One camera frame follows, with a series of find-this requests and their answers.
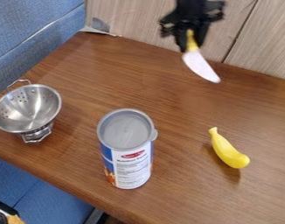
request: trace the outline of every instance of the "yellow banana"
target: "yellow banana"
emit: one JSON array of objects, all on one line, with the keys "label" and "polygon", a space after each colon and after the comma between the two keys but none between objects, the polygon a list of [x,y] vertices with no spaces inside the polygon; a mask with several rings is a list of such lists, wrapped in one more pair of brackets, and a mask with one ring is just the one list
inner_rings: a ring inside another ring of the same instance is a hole
[{"label": "yellow banana", "polygon": [[212,145],[219,158],[232,168],[244,168],[249,165],[247,155],[239,153],[235,148],[218,133],[218,128],[209,129],[212,136]]}]

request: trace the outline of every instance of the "blue upholstery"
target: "blue upholstery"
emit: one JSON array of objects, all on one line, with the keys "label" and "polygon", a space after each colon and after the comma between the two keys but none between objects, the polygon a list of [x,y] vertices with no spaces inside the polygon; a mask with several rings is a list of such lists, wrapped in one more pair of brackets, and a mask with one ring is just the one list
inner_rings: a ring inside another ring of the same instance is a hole
[{"label": "blue upholstery", "polygon": [[0,0],[0,57],[81,4],[81,0]]},{"label": "blue upholstery", "polygon": [[0,201],[27,224],[81,224],[92,207],[0,159]]},{"label": "blue upholstery", "polygon": [[81,0],[0,0],[0,91],[84,24]]},{"label": "blue upholstery", "polygon": [[79,224],[92,208],[74,196],[39,181],[14,207],[26,223]]},{"label": "blue upholstery", "polygon": [[10,207],[27,194],[37,178],[0,159],[0,201]]}]

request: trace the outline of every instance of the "wood grain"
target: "wood grain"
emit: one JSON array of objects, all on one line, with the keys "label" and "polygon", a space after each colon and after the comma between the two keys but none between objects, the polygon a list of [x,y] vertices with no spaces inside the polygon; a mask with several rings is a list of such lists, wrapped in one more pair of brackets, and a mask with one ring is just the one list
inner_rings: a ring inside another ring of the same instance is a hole
[{"label": "wood grain", "polygon": [[[175,7],[175,0],[88,0],[87,25],[99,18],[110,31],[128,39],[178,51],[174,38],[160,38],[160,18]],[[226,19],[211,27],[202,52],[210,60],[222,61],[254,6],[254,0],[227,0]]]},{"label": "wood grain", "polygon": [[285,79],[285,0],[258,2],[226,63]]},{"label": "wood grain", "polygon": [[[0,130],[0,158],[125,223],[285,224],[285,80],[212,66],[220,84],[194,75],[178,52],[79,33],[25,76],[62,95],[53,133],[25,144]],[[159,131],[152,177],[135,190],[106,181],[95,133],[125,107]],[[213,126],[251,158],[247,168],[214,154]]]}]

